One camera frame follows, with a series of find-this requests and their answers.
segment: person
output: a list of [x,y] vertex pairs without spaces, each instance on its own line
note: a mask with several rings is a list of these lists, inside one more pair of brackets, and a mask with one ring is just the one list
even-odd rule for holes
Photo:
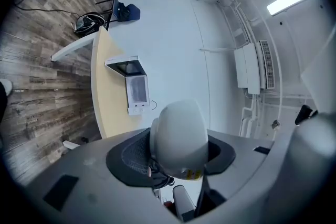
[[[0,123],[4,117],[5,110],[7,107],[8,96],[10,95],[13,89],[13,84],[8,79],[0,79]],[[3,147],[2,136],[0,134],[0,151]]]

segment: small white box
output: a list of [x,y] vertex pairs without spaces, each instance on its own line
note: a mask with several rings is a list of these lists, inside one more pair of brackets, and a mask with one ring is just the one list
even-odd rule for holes
[[105,65],[126,79],[128,114],[141,115],[150,111],[147,74],[138,56],[118,56],[105,61]]

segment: shoe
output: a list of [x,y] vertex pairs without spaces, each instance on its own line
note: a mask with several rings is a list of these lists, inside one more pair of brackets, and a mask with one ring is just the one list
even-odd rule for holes
[[5,92],[6,92],[6,95],[9,96],[12,89],[13,89],[13,84],[10,80],[8,79],[0,79],[0,82],[2,83],[2,85],[4,86],[5,88]]

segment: air conditioner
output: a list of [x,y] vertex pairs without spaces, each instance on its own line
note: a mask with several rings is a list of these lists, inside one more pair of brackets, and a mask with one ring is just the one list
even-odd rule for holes
[[268,42],[261,40],[235,50],[239,88],[250,94],[260,94],[260,89],[274,89],[274,68]]

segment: white desk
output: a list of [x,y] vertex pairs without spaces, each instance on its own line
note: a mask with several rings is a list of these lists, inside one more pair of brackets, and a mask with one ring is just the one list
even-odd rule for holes
[[60,60],[70,52],[92,43],[92,99],[102,138],[137,130],[141,116],[128,115],[125,78],[105,66],[107,59],[123,54],[123,51],[112,41],[103,26],[97,33],[69,44],[54,54],[51,60]]

